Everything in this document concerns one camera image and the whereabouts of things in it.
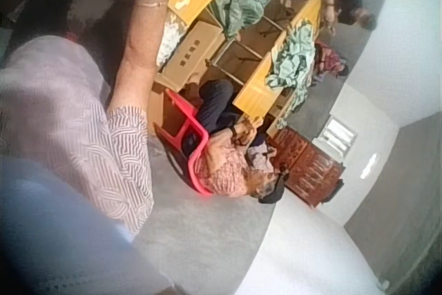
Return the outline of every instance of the chair leg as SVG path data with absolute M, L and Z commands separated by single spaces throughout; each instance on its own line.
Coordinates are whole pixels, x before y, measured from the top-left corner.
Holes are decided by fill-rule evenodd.
M 157 132 L 175 149 L 181 151 L 181 141 L 178 142 L 175 136 L 172 136 L 160 126 L 157 126 Z

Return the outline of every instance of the elderly woman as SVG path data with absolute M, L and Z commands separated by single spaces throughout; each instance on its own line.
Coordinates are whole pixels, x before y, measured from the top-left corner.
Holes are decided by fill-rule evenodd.
M 270 164 L 262 167 L 260 158 L 247 160 L 249 146 L 260 146 L 255 140 L 257 128 L 262 119 L 249 120 L 240 117 L 231 104 L 233 85 L 226 79 L 206 82 L 199 89 L 198 79 L 191 79 L 188 85 L 190 100 L 201 98 L 196 119 L 210 135 L 209 141 L 196 165 L 196 175 L 205 188 L 218 195 L 229 197 L 252 196 L 262 199 L 272 193 L 278 179 L 278 172 Z M 183 152 L 190 155 L 196 147 L 196 138 L 188 135 L 183 141 Z M 263 156 L 267 160 L 275 151 Z
M 46 167 L 134 236 L 153 206 L 146 110 L 168 0 L 132 2 L 107 109 L 111 88 L 82 46 L 45 36 L 11 54 L 0 74 L 0 149 Z

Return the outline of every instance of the man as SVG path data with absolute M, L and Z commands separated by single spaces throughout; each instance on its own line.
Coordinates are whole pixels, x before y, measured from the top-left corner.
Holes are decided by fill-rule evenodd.
M 111 88 L 82 46 L 43 36 L 11 54 L 0 73 L 0 153 L 40 163 L 133 238 L 153 207 L 146 110 L 168 0 L 127 1 L 107 110 Z
M 362 0 L 325 0 L 324 20 L 328 28 L 332 28 L 336 15 L 338 23 L 358 23 L 364 29 L 376 29 L 376 17 L 363 7 Z

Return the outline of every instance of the gray wall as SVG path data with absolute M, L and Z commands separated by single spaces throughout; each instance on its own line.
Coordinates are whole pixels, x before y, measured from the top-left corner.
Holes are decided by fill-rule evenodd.
M 384 3 L 384 0 L 363 1 L 364 6 L 377 15 Z M 368 31 L 357 25 L 338 24 L 335 37 L 330 39 L 327 34 L 321 34 L 319 38 L 347 58 L 349 67 L 353 68 L 368 42 L 369 36 Z M 311 89 L 304 106 L 296 115 L 292 115 L 288 119 L 289 126 L 310 140 L 317 137 L 329 117 L 330 110 L 343 87 L 343 83 L 343 80 L 333 82 L 332 79 L 328 79 Z
M 345 225 L 374 273 L 399 287 L 441 230 L 441 113 L 403 127 Z

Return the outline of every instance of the white wall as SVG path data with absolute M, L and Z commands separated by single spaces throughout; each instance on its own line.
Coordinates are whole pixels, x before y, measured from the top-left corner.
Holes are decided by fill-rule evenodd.
M 356 141 L 344 159 L 344 187 L 331 202 L 319 209 L 344 225 L 373 187 L 398 134 L 398 125 L 365 96 L 344 84 L 331 115 L 357 133 Z M 361 173 L 374 153 L 379 160 L 364 180 Z
M 441 110 L 440 17 L 441 0 L 385 0 L 347 80 L 399 126 Z

